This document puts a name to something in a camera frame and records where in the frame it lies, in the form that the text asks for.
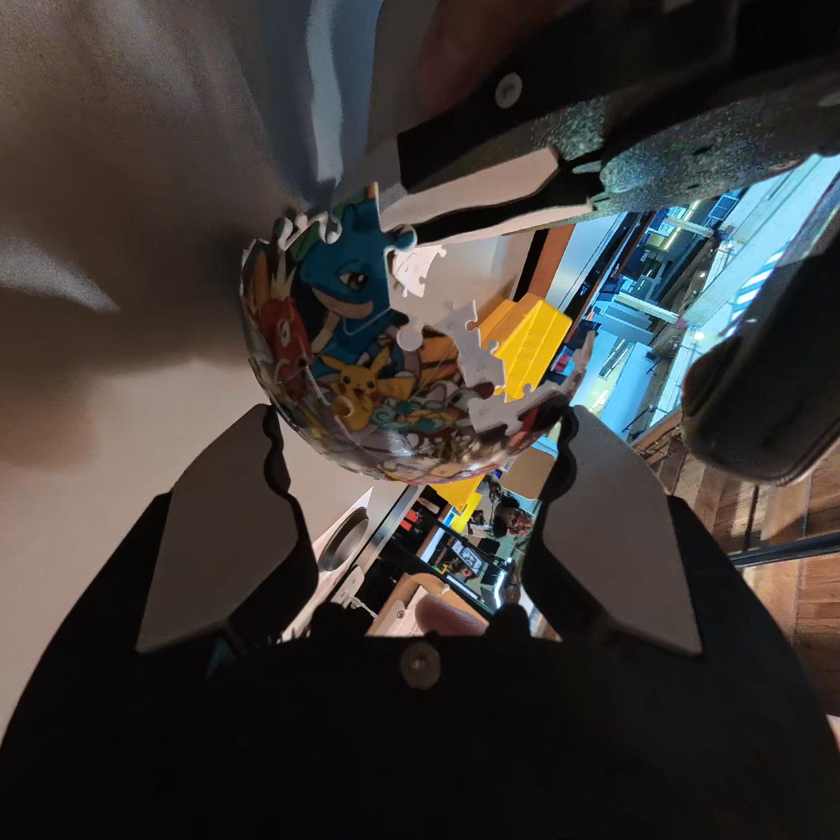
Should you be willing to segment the black white printed tag board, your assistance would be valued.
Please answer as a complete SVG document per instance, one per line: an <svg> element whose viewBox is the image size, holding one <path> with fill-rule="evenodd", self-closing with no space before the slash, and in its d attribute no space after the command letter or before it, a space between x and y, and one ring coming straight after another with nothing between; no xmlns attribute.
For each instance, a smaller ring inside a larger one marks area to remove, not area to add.
<svg viewBox="0 0 840 840"><path fill-rule="evenodd" d="M448 573L462 581L481 580L488 562L469 542L455 541L447 549Z"/></svg>

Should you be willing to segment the person's left hand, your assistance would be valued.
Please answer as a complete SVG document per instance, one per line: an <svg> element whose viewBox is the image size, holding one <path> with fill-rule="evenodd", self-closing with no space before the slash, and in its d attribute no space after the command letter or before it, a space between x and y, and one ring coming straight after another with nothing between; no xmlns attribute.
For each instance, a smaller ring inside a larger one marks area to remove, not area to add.
<svg viewBox="0 0 840 840"><path fill-rule="evenodd" d="M526 37L527 28L518 2L439 2L416 61L416 99L422 119L467 97Z"/></svg>

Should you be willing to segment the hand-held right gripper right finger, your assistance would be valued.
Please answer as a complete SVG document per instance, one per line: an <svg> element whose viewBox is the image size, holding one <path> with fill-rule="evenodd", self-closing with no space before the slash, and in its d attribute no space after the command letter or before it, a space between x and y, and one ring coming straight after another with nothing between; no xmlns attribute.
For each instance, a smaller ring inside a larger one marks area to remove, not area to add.
<svg viewBox="0 0 840 840"><path fill-rule="evenodd" d="M615 635L696 657L700 631L667 494L582 406L563 411L521 579L562 640Z"/></svg>

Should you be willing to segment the brown board with paper sheet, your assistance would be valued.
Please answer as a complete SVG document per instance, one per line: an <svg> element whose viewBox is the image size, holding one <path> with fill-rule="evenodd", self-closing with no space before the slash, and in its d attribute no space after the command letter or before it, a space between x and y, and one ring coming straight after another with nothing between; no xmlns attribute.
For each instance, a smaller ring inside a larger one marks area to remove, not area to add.
<svg viewBox="0 0 840 840"><path fill-rule="evenodd" d="M404 575L394 592L388 597L378 617L366 631L367 637L424 637L417 625L415 610L426 595L438 595L452 606L482 618L474 605L463 597L465 594L454 582L442 581L430 573Z"/></svg>

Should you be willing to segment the colourful cartoon puzzle ball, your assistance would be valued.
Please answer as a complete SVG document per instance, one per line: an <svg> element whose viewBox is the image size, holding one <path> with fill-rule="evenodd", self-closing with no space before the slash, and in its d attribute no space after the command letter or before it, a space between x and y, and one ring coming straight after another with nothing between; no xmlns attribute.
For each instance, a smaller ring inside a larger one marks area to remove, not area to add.
<svg viewBox="0 0 840 840"><path fill-rule="evenodd" d="M443 485L506 467L548 433L578 382L545 372L508 401L479 323L510 292L480 289L479 245L417 245L384 228L373 183L333 210L279 216L243 255L249 362L271 404L316 452L354 473Z"/></svg>

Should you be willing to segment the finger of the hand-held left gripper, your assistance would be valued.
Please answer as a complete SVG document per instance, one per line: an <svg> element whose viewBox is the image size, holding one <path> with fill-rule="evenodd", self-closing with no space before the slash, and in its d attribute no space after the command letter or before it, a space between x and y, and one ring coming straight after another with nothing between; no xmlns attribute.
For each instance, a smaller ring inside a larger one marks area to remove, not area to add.
<svg viewBox="0 0 840 840"><path fill-rule="evenodd" d="M514 235L541 228L551 228L610 216L621 208L613 203L572 203L527 206L507 203L473 206L441 214L416 226L419 246L469 242L497 236Z"/></svg>
<svg viewBox="0 0 840 840"><path fill-rule="evenodd" d="M557 140L541 135L550 110L542 80L507 72L455 108L380 144L384 228L463 208L593 203L592 175L572 172Z"/></svg>

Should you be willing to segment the person's right hand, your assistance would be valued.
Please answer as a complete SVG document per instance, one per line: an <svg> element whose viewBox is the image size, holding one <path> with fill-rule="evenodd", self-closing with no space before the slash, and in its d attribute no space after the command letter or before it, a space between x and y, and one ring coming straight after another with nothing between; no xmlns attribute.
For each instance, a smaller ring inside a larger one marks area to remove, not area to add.
<svg viewBox="0 0 840 840"><path fill-rule="evenodd" d="M417 605L415 618L423 635L482 637L488 624L479 616L464 612L438 595L426 595Z"/></svg>

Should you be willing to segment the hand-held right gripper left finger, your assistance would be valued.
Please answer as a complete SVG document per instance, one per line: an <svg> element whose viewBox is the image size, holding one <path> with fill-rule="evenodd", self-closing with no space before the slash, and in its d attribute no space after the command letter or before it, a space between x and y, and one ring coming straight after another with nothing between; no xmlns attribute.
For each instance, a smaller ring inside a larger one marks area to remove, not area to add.
<svg viewBox="0 0 840 840"><path fill-rule="evenodd" d="M283 450L278 414L257 405L177 480L140 653L212 634L237 651L277 644L314 595L317 563Z"/></svg>

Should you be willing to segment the brown rounded panel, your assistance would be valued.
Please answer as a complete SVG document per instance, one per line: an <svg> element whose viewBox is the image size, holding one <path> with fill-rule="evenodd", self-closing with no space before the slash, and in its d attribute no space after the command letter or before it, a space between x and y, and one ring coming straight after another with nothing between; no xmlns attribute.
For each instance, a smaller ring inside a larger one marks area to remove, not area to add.
<svg viewBox="0 0 840 840"><path fill-rule="evenodd" d="M500 484L518 497L535 501L539 499L556 459L556 454L531 446L512 460Z"/></svg>

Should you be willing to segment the yellow plastic bin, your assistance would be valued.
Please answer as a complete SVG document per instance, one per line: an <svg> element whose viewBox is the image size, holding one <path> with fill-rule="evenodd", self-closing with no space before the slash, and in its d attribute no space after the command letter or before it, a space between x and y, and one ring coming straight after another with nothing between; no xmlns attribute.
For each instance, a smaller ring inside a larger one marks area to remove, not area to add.
<svg viewBox="0 0 840 840"><path fill-rule="evenodd" d="M503 301L479 322L481 345L505 365L506 383L496 389L508 401L535 390L556 357L572 319L531 292Z"/></svg>
<svg viewBox="0 0 840 840"><path fill-rule="evenodd" d="M430 486L445 502L443 524L448 529L457 533L466 531L467 523L482 500L479 487L484 479L485 476L477 476Z"/></svg>

